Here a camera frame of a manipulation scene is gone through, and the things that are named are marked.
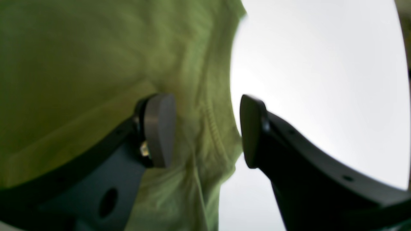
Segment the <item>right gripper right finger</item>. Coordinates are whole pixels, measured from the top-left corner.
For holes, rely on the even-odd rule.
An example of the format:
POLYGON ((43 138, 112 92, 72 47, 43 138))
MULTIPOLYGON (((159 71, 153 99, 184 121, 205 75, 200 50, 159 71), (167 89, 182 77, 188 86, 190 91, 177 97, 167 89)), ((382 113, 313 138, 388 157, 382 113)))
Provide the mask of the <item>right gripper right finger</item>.
POLYGON ((241 97, 240 124, 245 161, 270 180, 286 230, 410 230, 410 192, 332 158, 253 96, 241 97))

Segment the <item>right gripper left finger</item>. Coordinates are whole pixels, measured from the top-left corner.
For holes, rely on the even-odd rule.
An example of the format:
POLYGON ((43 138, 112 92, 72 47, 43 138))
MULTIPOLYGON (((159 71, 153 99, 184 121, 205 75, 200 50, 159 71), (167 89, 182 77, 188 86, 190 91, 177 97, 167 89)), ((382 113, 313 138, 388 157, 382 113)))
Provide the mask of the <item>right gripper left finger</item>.
POLYGON ((69 163, 1 191, 1 222, 25 231, 123 231, 147 168, 169 167, 176 100, 154 94, 69 163))

